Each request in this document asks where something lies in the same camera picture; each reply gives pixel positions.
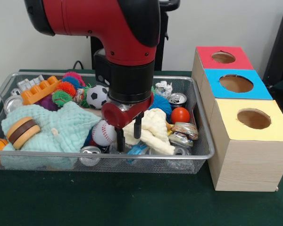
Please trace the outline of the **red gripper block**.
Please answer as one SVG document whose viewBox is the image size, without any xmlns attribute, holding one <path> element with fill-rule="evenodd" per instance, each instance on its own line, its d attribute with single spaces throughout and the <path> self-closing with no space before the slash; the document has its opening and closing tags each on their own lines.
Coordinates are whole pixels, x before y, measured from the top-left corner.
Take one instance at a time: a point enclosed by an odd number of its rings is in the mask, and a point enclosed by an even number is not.
<svg viewBox="0 0 283 226">
<path fill-rule="evenodd" d="M 126 105 L 108 98 L 108 101 L 103 105 L 101 113 L 104 120 L 116 128 L 117 150 L 119 152 L 123 152 L 125 149 L 125 137 L 122 128 L 135 120 L 134 138 L 140 139 L 144 112 L 153 104 L 153 101 L 154 94 L 151 93 L 148 99 L 140 103 Z"/>
</svg>

